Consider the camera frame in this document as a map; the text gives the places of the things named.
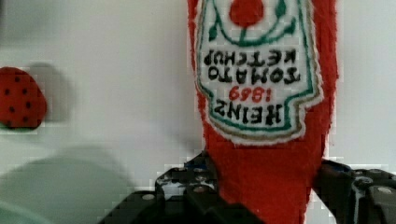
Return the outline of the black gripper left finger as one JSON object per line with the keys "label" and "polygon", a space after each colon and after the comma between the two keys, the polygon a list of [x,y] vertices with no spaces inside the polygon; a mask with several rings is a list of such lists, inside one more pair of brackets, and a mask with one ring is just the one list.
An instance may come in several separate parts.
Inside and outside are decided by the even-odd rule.
{"label": "black gripper left finger", "polygon": [[217,170],[206,152],[171,168],[154,190],[131,193],[98,224],[264,224],[241,203],[219,195]]}

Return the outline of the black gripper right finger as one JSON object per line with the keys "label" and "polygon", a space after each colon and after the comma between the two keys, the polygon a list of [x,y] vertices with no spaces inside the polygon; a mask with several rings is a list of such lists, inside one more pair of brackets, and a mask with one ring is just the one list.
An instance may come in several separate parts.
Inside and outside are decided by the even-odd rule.
{"label": "black gripper right finger", "polygon": [[396,224],[395,175],[323,160],[314,192],[337,224]]}

